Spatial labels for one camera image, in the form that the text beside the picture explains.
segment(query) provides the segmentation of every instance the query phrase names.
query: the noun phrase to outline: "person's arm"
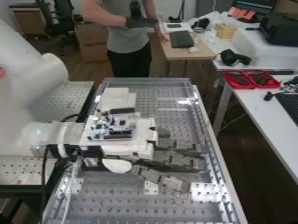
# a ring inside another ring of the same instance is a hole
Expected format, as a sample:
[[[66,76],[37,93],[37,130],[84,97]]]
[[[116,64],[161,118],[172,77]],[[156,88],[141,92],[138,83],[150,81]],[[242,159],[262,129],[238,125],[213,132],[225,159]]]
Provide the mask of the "person's arm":
[[[126,18],[109,13],[101,7],[102,0],[82,0],[82,17],[86,21],[98,23],[104,26],[120,26],[126,24]]]
[[[142,0],[142,5],[146,13],[146,17],[150,19],[157,19],[156,16],[156,6],[153,0]],[[160,24],[154,26],[156,35],[161,40],[169,40],[165,35],[161,33]]]

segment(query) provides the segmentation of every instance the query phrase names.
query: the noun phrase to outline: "red tray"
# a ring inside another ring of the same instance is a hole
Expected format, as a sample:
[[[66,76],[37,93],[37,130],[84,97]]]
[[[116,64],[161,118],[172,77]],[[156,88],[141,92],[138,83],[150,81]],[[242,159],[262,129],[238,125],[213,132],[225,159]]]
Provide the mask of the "red tray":
[[[227,70],[221,72],[222,77],[234,89],[254,89],[255,82],[239,70]]]
[[[275,89],[279,88],[281,83],[273,78],[273,76],[262,70],[245,70],[245,75],[255,83],[255,87],[259,89]]]

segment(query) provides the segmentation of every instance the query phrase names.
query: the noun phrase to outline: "paper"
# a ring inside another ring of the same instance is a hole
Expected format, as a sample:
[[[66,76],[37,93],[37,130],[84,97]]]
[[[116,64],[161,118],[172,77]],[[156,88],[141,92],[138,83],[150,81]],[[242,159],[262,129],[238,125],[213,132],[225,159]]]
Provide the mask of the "paper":
[[[169,25],[181,25],[181,27],[169,28]],[[160,23],[160,26],[161,26],[161,31],[164,33],[173,33],[173,32],[185,31],[185,30],[189,32],[193,32],[193,29],[192,29],[189,23]]]

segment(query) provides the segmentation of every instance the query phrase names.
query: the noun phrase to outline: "metal part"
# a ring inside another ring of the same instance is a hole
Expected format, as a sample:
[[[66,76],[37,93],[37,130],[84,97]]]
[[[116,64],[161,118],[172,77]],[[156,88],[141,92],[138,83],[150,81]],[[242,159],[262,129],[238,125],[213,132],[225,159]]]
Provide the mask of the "metal part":
[[[56,159],[48,159],[45,183],[52,174]],[[33,157],[0,158],[0,185],[40,185],[43,159]]]
[[[145,172],[150,181],[162,180],[168,184],[166,187],[160,185],[158,195],[144,194],[144,180],[133,174],[84,172],[81,174],[84,184],[81,191],[73,195],[65,223],[238,224],[237,211],[218,163],[218,154],[209,135],[203,138],[206,124],[197,103],[197,93],[189,79],[108,79],[101,85],[98,96],[106,87],[129,87],[129,91],[137,94],[136,111],[141,112],[142,117],[154,117],[157,127],[170,130],[172,139],[190,142],[196,144],[196,147],[197,144],[203,146],[205,152],[201,153],[199,158],[203,159],[206,167],[205,171],[194,173]],[[90,108],[90,114],[96,111],[97,102]],[[161,139],[160,144],[164,146],[168,144],[172,147],[176,143],[170,139]],[[56,194],[64,192],[62,181]],[[184,188],[184,182],[215,185],[218,201],[196,202],[190,198],[190,193],[182,193],[177,197],[173,190],[169,190],[169,186],[173,184],[173,188],[177,189],[177,186]],[[58,223],[64,207],[61,200],[53,197],[47,223]]]
[[[29,108],[36,121],[60,121],[80,114],[93,82],[68,82]]]

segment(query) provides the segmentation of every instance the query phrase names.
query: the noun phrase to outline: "white desk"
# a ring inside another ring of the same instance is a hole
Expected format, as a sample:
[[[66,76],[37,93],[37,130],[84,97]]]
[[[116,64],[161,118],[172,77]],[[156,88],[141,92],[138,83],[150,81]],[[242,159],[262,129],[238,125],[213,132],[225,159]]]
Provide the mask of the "white desk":
[[[294,76],[274,76],[274,78],[285,82]],[[267,91],[281,92],[278,89],[235,90],[225,82],[213,129],[218,134],[233,93],[298,184],[298,126],[275,97],[269,102],[263,100]]]

